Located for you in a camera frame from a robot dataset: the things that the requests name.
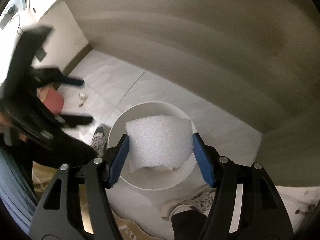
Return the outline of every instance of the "shoe sole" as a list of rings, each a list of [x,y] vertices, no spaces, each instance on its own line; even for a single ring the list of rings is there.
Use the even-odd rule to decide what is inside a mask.
[[[201,194],[202,192],[205,192],[207,189],[210,189],[210,187],[207,184],[205,184],[205,185],[201,186],[200,188],[198,188],[198,190],[195,192],[195,194],[192,197],[170,200],[170,201],[164,203],[161,208],[162,220],[169,221],[171,213],[174,211],[174,209],[177,206],[183,204],[186,200],[192,199],[192,198],[196,197],[197,195]]]

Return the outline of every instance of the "bucket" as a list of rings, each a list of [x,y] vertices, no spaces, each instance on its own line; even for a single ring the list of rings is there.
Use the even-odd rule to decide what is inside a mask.
[[[154,115],[167,115],[190,119],[181,109],[166,102],[148,102],[131,107],[125,111],[112,126],[108,138],[108,147],[114,147],[118,144],[121,136],[126,133],[125,123]],[[194,123],[191,120],[193,133],[197,132]],[[120,177],[133,187],[143,190],[163,190],[171,188],[185,178],[193,171],[196,166],[196,158],[191,154],[185,163],[173,171],[159,171],[154,168],[141,168],[134,173],[129,172],[129,158],[124,163]]]

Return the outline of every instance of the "wall switch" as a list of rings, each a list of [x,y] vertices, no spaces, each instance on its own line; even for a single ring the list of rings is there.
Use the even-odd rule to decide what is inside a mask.
[[[45,56],[47,56],[47,53],[45,52],[44,48],[41,46],[37,51],[36,51],[36,58],[41,62]]]

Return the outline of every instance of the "patterned shoe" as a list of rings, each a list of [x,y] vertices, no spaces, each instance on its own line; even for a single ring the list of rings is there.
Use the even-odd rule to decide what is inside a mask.
[[[91,147],[97,152],[98,156],[102,156],[107,149],[108,136],[110,133],[110,128],[105,124],[100,124],[91,141]]]
[[[171,200],[162,205],[162,220],[171,220],[175,211],[181,207],[190,207],[204,213],[211,208],[216,189],[210,188],[207,184],[201,186],[193,197]]]

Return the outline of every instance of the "baseboard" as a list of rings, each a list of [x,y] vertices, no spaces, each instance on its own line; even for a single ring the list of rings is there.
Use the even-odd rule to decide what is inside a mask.
[[[90,44],[87,44],[84,46],[81,51],[69,62],[69,64],[64,68],[62,73],[65,76],[68,76],[74,69],[75,67],[81,62],[81,60],[84,59],[85,56],[88,55],[88,53],[92,50],[92,46]],[[54,89],[57,90],[60,87],[61,84],[54,84]]]

